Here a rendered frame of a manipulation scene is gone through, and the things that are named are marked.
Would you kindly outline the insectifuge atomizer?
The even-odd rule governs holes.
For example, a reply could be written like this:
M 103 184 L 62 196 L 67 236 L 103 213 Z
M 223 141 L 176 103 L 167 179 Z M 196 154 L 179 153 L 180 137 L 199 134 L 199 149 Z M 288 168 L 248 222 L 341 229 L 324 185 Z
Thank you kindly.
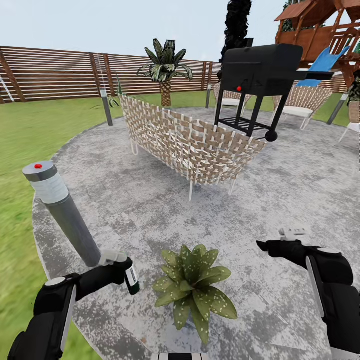
M 124 278 L 130 295 L 136 295 L 140 291 L 140 284 L 133 264 L 124 271 Z

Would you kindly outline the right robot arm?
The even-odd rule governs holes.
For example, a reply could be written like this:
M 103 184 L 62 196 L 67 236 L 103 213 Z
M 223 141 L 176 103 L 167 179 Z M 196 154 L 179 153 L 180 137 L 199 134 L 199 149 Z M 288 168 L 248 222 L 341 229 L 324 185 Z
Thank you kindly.
M 360 293 L 352 286 L 349 261 L 340 251 L 302 245 L 296 236 L 308 233 L 304 226 L 284 226 L 279 233 L 280 240 L 256 244 L 272 258 L 285 258 L 308 270 L 333 360 L 360 360 Z

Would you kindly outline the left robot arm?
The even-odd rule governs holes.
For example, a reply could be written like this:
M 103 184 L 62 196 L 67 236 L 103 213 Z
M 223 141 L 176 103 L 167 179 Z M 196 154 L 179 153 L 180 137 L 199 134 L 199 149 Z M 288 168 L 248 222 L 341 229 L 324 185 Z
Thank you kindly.
M 105 286 L 125 281 L 125 271 L 132 265 L 128 254 L 101 251 L 98 266 L 84 274 L 72 273 L 44 284 L 36 296 L 34 317 L 26 332 L 13 342 L 7 360 L 59 360 L 62 358 L 75 301 Z M 121 264 L 123 263 L 123 264 Z

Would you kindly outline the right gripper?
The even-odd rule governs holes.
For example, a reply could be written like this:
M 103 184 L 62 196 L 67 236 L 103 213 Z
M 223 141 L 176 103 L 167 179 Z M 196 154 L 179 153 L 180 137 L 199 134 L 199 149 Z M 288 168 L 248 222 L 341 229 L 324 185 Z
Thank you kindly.
M 302 241 L 269 240 L 266 242 L 256 241 L 256 244 L 264 251 L 269 253 L 272 258 L 285 258 L 293 263 L 293 250 L 302 245 Z

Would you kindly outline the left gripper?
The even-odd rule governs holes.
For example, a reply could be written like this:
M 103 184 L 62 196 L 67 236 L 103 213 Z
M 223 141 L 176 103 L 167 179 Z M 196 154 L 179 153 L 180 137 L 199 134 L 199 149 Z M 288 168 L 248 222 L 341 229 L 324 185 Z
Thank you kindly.
M 105 254 L 105 250 L 101 251 L 101 255 Z M 97 266 L 91 272 L 95 278 L 95 292 L 99 289 L 104 288 L 105 286 L 115 283 L 121 285 L 125 281 L 125 271 L 133 263 L 132 259 L 127 262 L 120 264 L 116 263 L 112 265 Z

